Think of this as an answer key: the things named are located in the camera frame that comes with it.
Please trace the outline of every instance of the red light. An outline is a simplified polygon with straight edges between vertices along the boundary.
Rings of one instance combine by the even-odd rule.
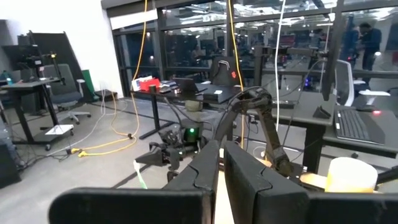
[[[373,111],[372,114],[377,116],[381,114],[381,111]]]

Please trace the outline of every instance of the chair wheel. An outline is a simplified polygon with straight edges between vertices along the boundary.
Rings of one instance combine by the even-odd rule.
[[[359,155],[356,152],[351,154],[351,158],[357,159],[358,157],[359,157]]]

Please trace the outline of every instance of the white paper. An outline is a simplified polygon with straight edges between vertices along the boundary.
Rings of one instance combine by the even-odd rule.
[[[46,135],[63,135],[67,131],[73,129],[73,124],[59,124],[45,133]]]

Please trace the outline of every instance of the laptop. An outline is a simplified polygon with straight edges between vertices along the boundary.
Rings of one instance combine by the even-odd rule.
[[[205,87],[197,87],[192,78],[173,78],[181,92],[185,93],[199,93],[207,90]]]

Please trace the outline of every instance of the chair base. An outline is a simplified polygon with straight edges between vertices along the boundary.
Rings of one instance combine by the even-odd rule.
[[[67,113],[63,113],[57,116],[58,121],[63,121],[64,119],[71,119],[76,122],[76,124],[80,124],[79,118],[77,116],[87,115],[87,117],[91,117],[91,113],[89,112],[81,112],[81,111],[68,111]]]

